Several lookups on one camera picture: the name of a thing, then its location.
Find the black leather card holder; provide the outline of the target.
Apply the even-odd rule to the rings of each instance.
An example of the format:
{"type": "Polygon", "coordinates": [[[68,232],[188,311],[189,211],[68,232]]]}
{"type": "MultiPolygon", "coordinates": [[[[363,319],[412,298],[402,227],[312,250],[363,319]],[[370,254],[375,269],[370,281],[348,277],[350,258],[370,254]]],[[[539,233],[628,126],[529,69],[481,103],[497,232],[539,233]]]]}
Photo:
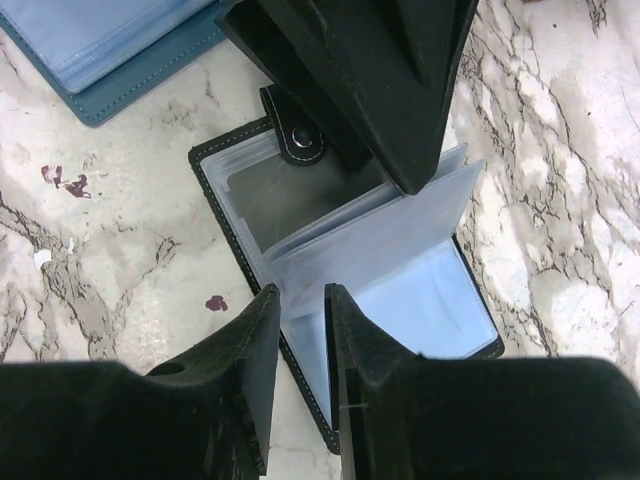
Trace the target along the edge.
{"type": "Polygon", "coordinates": [[[443,152],[434,177],[403,195],[380,164],[350,170],[324,134],[261,90],[264,117],[194,147],[189,163],[251,290],[280,291],[279,345],[327,448],[330,406],[324,290],[346,287],[409,350],[496,358],[504,343],[455,231],[483,162],[443,152]]]}

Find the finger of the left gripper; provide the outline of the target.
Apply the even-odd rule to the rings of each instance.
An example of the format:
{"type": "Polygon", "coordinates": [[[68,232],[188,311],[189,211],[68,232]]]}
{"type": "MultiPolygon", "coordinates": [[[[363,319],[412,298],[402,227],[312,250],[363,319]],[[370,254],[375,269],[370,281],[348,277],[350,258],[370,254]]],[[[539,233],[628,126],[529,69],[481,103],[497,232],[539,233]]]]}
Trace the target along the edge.
{"type": "Polygon", "coordinates": [[[475,1],[226,1],[217,24],[353,167],[435,175],[475,1]]]}

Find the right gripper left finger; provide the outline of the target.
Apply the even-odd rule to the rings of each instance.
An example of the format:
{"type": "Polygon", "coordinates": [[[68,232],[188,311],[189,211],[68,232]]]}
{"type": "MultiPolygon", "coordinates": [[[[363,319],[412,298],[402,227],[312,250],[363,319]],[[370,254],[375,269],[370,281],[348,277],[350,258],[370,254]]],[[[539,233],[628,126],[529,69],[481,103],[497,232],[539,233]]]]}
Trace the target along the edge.
{"type": "Polygon", "coordinates": [[[5,479],[256,479],[266,473],[276,286],[145,375],[115,361],[1,368],[5,479]]]}

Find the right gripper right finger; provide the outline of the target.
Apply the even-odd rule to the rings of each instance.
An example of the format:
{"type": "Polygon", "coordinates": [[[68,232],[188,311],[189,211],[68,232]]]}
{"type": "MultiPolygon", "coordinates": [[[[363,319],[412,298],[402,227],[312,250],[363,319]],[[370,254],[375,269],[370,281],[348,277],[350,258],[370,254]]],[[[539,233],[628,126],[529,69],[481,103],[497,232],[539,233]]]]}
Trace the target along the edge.
{"type": "Polygon", "coordinates": [[[436,360],[325,288],[331,414],[346,479],[635,479],[639,396],[585,357],[436,360]]]}

